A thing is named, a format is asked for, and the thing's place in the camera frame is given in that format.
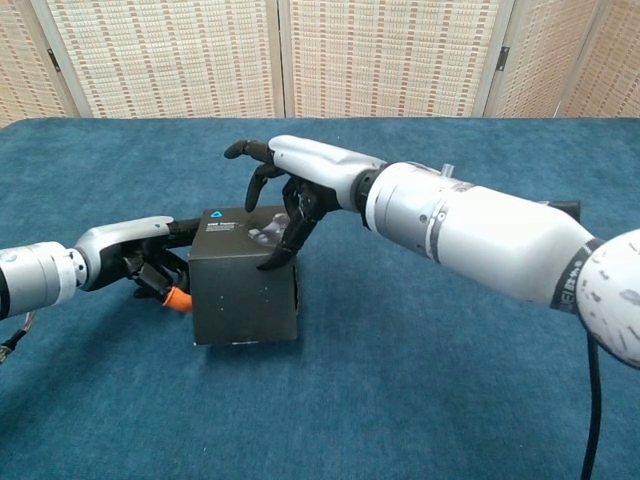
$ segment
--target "black band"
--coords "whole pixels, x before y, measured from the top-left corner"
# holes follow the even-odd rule
[[[0,320],[4,320],[9,315],[11,309],[11,296],[9,295],[9,286],[7,279],[4,278],[4,272],[0,268]]]
[[[578,289],[576,283],[578,281],[578,275],[580,275],[580,271],[587,258],[603,243],[604,240],[592,238],[580,247],[580,250],[573,256],[556,284],[556,290],[550,305],[551,308],[567,313],[578,312],[578,306],[576,304],[576,290]]]
[[[367,224],[367,199],[369,198],[369,190],[371,190],[376,178],[378,178],[378,175],[382,173],[385,167],[386,165],[383,165],[377,170],[364,170],[353,182],[351,197],[356,209],[360,213],[360,217],[362,217],[362,225],[364,225],[365,228],[370,228]]]

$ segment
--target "door hinge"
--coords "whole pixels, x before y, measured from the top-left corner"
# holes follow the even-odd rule
[[[53,50],[51,50],[50,48],[47,48],[47,53],[49,54],[49,58],[51,59],[51,63],[53,63],[53,68],[56,69],[56,72],[60,71],[60,65],[58,65],[58,60],[56,59],[56,56],[53,54]]]
[[[496,71],[504,71],[504,66],[507,64],[507,57],[509,56],[509,47],[502,47],[500,49],[500,56],[498,57],[498,63],[496,64]]]

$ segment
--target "orange part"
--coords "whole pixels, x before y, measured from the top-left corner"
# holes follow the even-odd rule
[[[190,312],[192,308],[191,295],[184,293],[177,287],[172,287],[162,305],[179,312]]]

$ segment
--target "white sphere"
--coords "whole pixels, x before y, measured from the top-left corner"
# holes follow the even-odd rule
[[[640,368],[640,230],[598,247],[577,281],[585,327],[614,357]]]

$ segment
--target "blue tablecloth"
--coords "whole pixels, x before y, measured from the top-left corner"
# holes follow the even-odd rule
[[[0,131],[0,248],[243,204],[240,138],[289,133],[640,227],[640,119],[40,119]],[[279,179],[264,204],[280,202]],[[521,304],[337,212],[299,256],[298,342],[194,347],[123,280],[39,312],[0,367],[0,478],[577,478],[578,320]],[[0,339],[21,318],[0,323]],[[640,372],[602,353],[594,478],[638,478]]]

